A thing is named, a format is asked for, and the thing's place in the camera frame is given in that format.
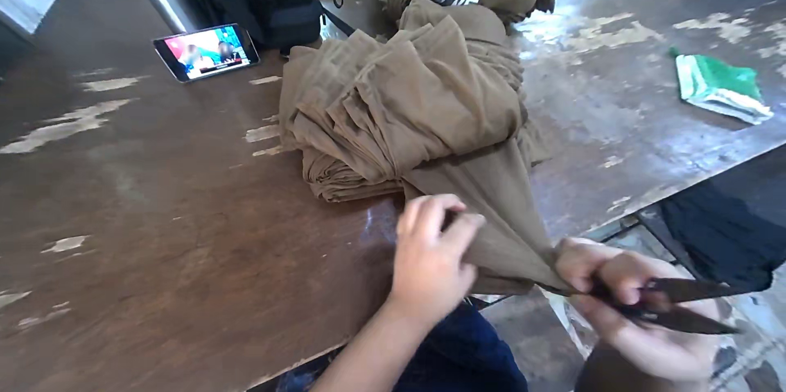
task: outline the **hand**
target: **hand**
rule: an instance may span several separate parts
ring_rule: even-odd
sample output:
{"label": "hand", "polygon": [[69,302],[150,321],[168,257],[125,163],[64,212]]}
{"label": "hand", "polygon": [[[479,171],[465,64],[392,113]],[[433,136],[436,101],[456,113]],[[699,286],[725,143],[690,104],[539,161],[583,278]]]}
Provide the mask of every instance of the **hand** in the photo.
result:
{"label": "hand", "polygon": [[463,213],[440,232],[447,210],[466,208],[455,195],[427,195],[407,203],[398,219],[388,303],[429,328],[458,306],[477,277],[477,268],[461,257],[485,218]]}
{"label": "hand", "polygon": [[[639,288],[650,278],[685,278],[665,261],[602,246],[584,238],[562,240],[556,271],[580,292],[592,289],[591,276],[597,272],[612,288],[617,299],[626,305],[639,301]],[[716,337],[634,324],[588,295],[574,295],[571,304],[604,341],[644,373],[673,381],[709,378],[718,345]],[[707,317],[718,317],[718,309],[712,300],[693,301],[681,306]]]}

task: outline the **wooden table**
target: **wooden table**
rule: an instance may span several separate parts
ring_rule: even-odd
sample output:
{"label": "wooden table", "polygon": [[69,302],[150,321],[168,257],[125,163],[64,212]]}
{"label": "wooden table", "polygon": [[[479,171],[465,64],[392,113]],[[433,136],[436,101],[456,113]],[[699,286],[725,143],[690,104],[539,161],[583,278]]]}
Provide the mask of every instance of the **wooden table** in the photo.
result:
{"label": "wooden table", "polygon": [[[782,2],[756,8],[768,1],[725,3],[755,8],[748,19],[766,27],[784,16]],[[712,0],[560,0],[558,15],[576,20],[544,24],[559,27],[557,44],[518,40],[532,53],[531,114],[554,145],[533,172],[553,237],[784,143],[773,61],[786,59],[762,60],[714,30],[671,27],[720,9]],[[658,36],[579,52],[597,39],[573,40],[598,23],[582,16],[623,13],[633,16],[599,34],[638,20]],[[0,389],[243,390],[342,344],[384,298],[397,200],[320,202],[298,153],[254,156],[278,144],[244,136],[273,123],[280,82],[249,81],[281,75],[277,55],[183,86],[151,49],[167,34],[146,0],[58,0],[38,48],[0,86],[2,145],[75,109],[130,100],[98,116],[106,121],[96,129],[0,154],[0,291],[29,292],[0,309]],[[670,44],[759,68],[775,118],[748,127],[680,103]],[[123,78],[111,84],[125,87],[85,91]],[[42,253],[75,236],[88,237]]]}

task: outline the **dark blue jeans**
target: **dark blue jeans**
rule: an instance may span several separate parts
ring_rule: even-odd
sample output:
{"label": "dark blue jeans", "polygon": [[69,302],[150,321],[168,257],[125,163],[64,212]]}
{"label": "dark blue jeans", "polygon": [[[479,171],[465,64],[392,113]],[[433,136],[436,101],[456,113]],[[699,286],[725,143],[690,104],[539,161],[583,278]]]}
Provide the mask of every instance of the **dark blue jeans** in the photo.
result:
{"label": "dark blue jeans", "polygon": [[[321,357],[287,372],[276,391],[308,390],[331,358]],[[393,390],[526,392],[526,379],[494,327],[473,306],[462,302],[420,344]]]}

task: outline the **scissor blade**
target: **scissor blade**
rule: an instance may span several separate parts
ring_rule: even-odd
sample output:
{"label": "scissor blade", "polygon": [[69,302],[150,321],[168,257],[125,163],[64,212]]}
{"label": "scissor blade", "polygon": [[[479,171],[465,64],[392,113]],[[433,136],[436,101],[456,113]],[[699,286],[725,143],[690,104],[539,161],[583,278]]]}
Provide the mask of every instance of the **scissor blade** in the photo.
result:
{"label": "scissor blade", "polygon": [[746,294],[745,289],[692,279],[652,279],[645,289],[665,292],[672,303]]}
{"label": "scissor blade", "polygon": [[667,313],[658,313],[656,317],[648,317],[647,321],[674,331],[688,332],[689,334],[739,334],[740,330],[715,321],[712,318],[704,317],[690,309],[673,307]]}

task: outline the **worn table surface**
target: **worn table surface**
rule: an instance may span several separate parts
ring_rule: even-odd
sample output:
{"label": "worn table surface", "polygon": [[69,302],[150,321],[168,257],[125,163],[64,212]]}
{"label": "worn table surface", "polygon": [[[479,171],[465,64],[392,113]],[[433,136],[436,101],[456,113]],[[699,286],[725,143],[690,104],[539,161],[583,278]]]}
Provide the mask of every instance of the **worn table surface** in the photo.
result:
{"label": "worn table surface", "polygon": [[[532,177],[551,235],[786,141],[785,3],[559,0],[520,25],[555,153]],[[0,154],[0,389],[243,390],[341,344],[384,297],[396,199],[315,200],[297,152],[245,138],[274,124],[280,82],[249,81],[280,75],[277,55],[183,86],[150,46],[167,34],[146,0],[58,0],[0,86],[0,147],[49,140]],[[680,103],[669,45],[757,68],[775,117]]]}

